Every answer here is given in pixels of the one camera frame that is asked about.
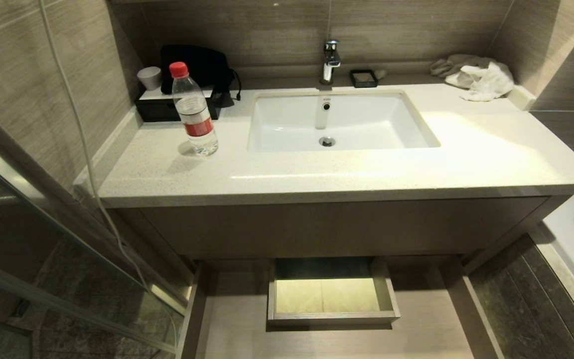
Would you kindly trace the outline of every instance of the black soap dish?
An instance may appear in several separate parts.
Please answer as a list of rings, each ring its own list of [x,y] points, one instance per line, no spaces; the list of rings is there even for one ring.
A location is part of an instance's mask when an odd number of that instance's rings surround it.
[[[351,83],[355,88],[375,88],[378,86],[378,79],[372,70],[351,70],[349,77],[351,77]]]

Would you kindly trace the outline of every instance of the black cord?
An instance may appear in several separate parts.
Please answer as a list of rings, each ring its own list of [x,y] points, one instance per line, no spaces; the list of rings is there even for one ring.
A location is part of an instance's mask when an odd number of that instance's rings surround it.
[[[236,76],[236,79],[237,79],[238,82],[239,82],[239,93],[236,94],[236,99],[240,101],[240,100],[241,100],[241,90],[242,90],[242,87],[243,87],[242,84],[241,84],[241,77],[239,76],[239,73],[236,72],[236,70],[232,69],[232,72],[234,73],[234,75]]]

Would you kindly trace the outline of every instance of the white quartz countertop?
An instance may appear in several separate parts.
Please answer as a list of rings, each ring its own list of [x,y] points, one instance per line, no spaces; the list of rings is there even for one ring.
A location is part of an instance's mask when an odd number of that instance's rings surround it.
[[[334,88],[333,91],[347,91]],[[215,121],[219,150],[195,157],[180,123],[146,123],[102,186],[108,207],[204,206],[574,193],[574,152],[506,98],[467,102],[445,84],[401,90],[440,141],[438,148],[328,152],[249,152],[255,98]]]

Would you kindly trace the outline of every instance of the faucet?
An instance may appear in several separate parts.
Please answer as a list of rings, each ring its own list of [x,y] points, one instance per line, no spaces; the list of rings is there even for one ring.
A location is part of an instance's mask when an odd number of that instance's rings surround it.
[[[328,39],[323,47],[325,63],[323,64],[323,78],[320,83],[323,85],[333,84],[333,68],[340,67],[340,55],[336,47],[338,40]]]

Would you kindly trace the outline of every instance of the undermount sink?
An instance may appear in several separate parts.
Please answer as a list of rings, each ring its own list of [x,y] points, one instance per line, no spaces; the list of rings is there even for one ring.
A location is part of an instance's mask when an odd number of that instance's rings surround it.
[[[250,152],[439,147],[404,93],[260,96]]]

